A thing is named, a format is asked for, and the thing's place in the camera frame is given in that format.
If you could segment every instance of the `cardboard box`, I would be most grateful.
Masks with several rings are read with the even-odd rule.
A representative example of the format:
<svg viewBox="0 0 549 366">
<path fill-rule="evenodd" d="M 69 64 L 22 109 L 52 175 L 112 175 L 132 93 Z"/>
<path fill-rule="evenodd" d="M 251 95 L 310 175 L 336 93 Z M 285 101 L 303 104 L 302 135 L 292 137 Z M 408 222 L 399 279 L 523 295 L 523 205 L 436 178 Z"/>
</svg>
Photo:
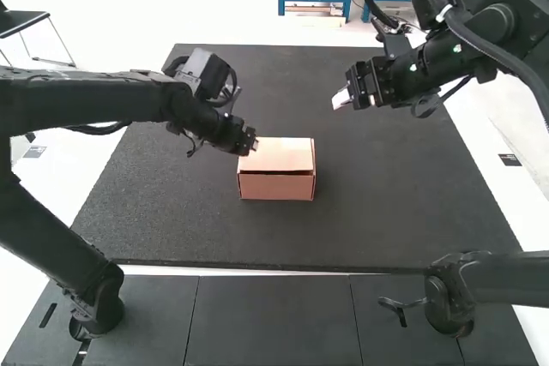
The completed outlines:
<svg viewBox="0 0 549 366">
<path fill-rule="evenodd" d="M 258 137 L 256 152 L 238 159 L 241 199 L 312 201 L 317 169 L 315 141 Z"/>
</svg>

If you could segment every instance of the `label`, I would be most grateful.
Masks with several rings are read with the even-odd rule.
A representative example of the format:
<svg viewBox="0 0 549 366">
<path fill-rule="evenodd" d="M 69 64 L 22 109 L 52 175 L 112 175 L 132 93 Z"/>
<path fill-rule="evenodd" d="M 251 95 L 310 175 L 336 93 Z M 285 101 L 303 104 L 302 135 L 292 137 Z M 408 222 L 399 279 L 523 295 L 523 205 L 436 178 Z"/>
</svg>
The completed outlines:
<svg viewBox="0 0 549 366">
<path fill-rule="evenodd" d="M 522 166 L 521 161 L 513 153 L 499 154 L 499 158 L 506 166 Z"/>
</svg>

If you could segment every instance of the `black rubber mat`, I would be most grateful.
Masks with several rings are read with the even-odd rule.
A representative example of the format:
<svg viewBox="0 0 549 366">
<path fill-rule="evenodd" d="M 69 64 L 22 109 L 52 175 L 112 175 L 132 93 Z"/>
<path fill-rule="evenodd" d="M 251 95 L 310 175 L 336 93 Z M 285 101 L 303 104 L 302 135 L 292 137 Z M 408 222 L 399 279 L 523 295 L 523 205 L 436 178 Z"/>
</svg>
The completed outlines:
<svg viewBox="0 0 549 366">
<path fill-rule="evenodd" d="M 176 45 L 168 62 L 194 45 Z M 380 49 L 206 45 L 238 73 L 235 114 L 258 135 L 313 137 L 308 201 L 241 201 L 237 158 L 131 125 L 73 228 L 122 262 L 407 271 L 449 253 L 518 250 L 444 108 L 333 112 L 345 71 Z"/>
</svg>

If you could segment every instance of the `sticker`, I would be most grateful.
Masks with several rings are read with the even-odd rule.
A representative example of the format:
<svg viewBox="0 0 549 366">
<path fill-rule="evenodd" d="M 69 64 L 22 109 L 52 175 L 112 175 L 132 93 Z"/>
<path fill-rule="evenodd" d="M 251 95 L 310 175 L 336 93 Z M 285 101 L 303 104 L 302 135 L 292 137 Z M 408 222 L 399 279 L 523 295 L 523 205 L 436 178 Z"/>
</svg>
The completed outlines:
<svg viewBox="0 0 549 366">
<path fill-rule="evenodd" d="M 27 159 L 37 159 L 42 156 L 42 153 L 45 151 L 46 146 L 31 146 L 30 149 L 23 155 L 23 158 Z"/>
<path fill-rule="evenodd" d="M 506 166 L 522 166 L 521 161 L 513 153 L 500 154 L 499 158 Z"/>
</svg>

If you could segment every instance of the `box flap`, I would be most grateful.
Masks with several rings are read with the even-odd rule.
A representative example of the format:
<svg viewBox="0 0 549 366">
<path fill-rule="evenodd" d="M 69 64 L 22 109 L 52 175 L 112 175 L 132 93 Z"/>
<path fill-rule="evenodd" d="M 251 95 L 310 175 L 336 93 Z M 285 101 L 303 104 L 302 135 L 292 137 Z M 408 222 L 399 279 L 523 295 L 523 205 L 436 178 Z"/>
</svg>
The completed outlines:
<svg viewBox="0 0 549 366">
<path fill-rule="evenodd" d="M 257 150 L 238 159 L 238 172 L 314 170 L 310 138 L 258 137 L 257 140 Z"/>
</svg>

